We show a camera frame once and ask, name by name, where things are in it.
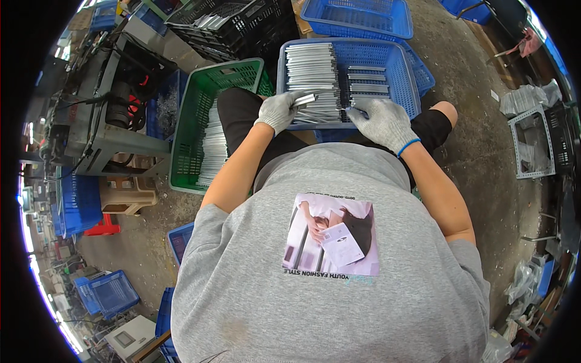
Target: blue wristband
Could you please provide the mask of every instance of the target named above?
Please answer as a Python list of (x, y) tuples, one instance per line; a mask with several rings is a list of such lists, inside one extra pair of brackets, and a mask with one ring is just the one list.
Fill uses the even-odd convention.
[(406, 149), (408, 146), (410, 146), (410, 145), (411, 145), (411, 144), (413, 144), (414, 142), (418, 142), (418, 141), (421, 141), (421, 140), (420, 140), (420, 139), (418, 139), (418, 138), (416, 138), (416, 139), (413, 139), (413, 140), (409, 141), (407, 144), (405, 144), (405, 145), (403, 146), (403, 148), (401, 148), (401, 150), (400, 150), (400, 151), (397, 153), (397, 157), (400, 157), (400, 155), (401, 155), (401, 153), (403, 152), (403, 150), (405, 150), (405, 149)]

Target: beige plastic stool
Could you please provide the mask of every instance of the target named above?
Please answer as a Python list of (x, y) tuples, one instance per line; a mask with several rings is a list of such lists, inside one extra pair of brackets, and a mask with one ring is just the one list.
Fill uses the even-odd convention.
[(100, 177), (101, 210), (109, 214), (133, 215), (159, 200), (153, 178)]

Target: red plastic stool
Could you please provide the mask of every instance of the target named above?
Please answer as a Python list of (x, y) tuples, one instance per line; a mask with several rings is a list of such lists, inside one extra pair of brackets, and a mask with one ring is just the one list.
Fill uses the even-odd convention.
[(83, 234), (85, 236), (109, 236), (121, 232), (119, 224), (111, 222), (111, 215), (103, 213), (103, 220), (98, 225), (86, 230)]

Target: printed graphic on shirt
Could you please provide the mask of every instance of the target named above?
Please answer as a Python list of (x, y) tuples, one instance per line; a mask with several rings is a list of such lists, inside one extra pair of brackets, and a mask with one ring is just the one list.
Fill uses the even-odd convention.
[(298, 194), (282, 266), (301, 271), (379, 275), (371, 202)]

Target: green plastic crate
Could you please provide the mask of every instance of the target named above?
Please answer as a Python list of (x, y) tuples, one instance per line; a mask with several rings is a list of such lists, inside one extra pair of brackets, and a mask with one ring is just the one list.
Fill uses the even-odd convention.
[(208, 188), (196, 182), (204, 159), (202, 140), (208, 111), (220, 92), (231, 87), (268, 97), (274, 95), (261, 58), (234, 60), (193, 71), (185, 87), (171, 147), (170, 187), (173, 190), (206, 193)]

